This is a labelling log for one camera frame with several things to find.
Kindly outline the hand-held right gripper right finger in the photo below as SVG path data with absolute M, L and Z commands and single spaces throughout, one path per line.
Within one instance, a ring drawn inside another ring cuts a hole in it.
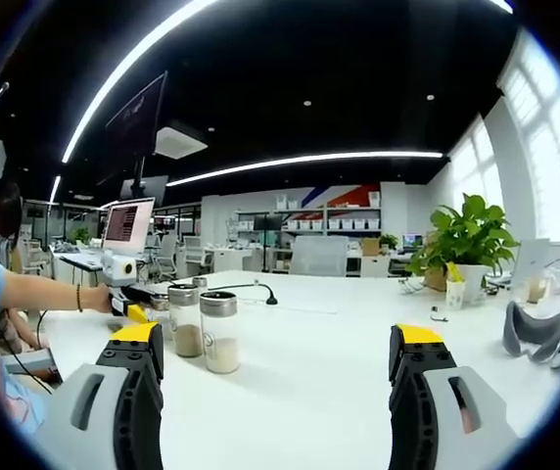
M 502 397 L 428 328 L 392 327 L 389 380 L 391 469 L 494 469 L 520 442 Z

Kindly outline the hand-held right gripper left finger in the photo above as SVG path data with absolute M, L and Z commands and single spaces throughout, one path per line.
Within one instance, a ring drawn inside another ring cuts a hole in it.
M 162 326 L 122 327 L 51 396 L 39 450 L 55 469 L 162 469 L 162 379 Z

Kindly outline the person's left hand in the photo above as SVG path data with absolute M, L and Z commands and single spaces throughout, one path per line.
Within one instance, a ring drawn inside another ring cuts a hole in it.
M 84 289 L 80 297 L 81 306 L 84 308 L 94 309 L 102 313 L 112 312 L 111 291 L 105 284 Z

